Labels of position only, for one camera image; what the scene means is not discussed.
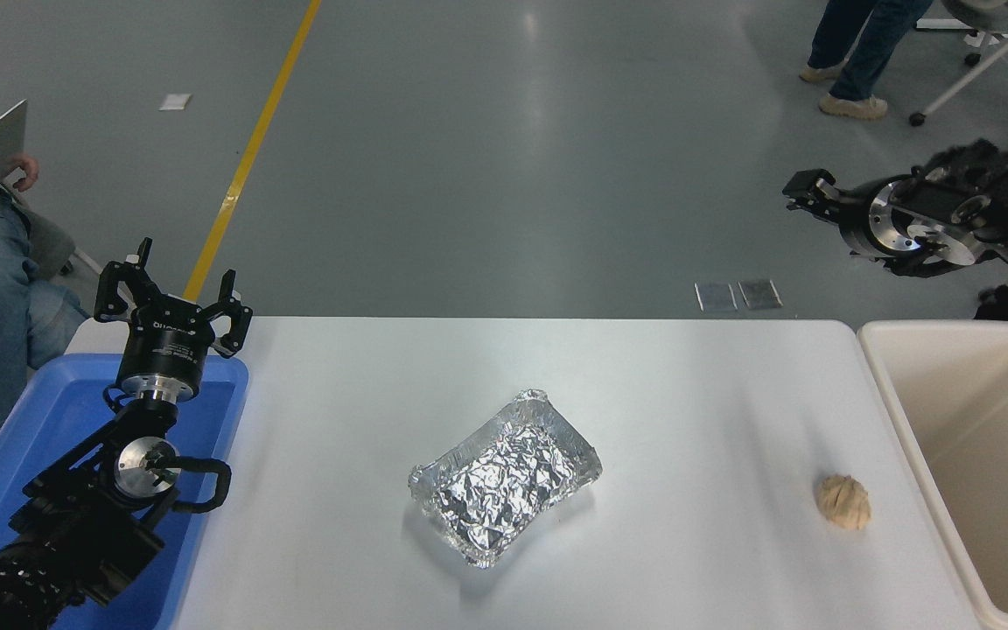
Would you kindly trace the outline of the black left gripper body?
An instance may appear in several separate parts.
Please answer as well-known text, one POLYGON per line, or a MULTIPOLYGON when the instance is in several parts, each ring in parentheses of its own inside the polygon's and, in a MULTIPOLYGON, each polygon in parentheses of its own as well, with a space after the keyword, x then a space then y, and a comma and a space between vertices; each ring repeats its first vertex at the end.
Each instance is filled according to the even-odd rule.
POLYGON ((199 320, 200 307, 179 297, 161 297, 136 305, 129 316, 116 382, 138 391, 150 378, 171 379, 181 391, 199 391, 208 348, 215 339, 211 324, 199 320))

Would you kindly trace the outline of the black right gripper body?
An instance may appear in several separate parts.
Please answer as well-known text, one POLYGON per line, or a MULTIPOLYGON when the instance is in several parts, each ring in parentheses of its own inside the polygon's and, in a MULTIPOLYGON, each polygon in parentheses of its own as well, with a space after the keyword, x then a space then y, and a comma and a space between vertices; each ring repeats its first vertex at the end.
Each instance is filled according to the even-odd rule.
POLYGON ((850 190, 840 188, 837 193, 837 228, 854 256, 890 256, 888 251, 880 247, 869 227, 873 200, 887 184, 888 182, 867 182, 850 190))

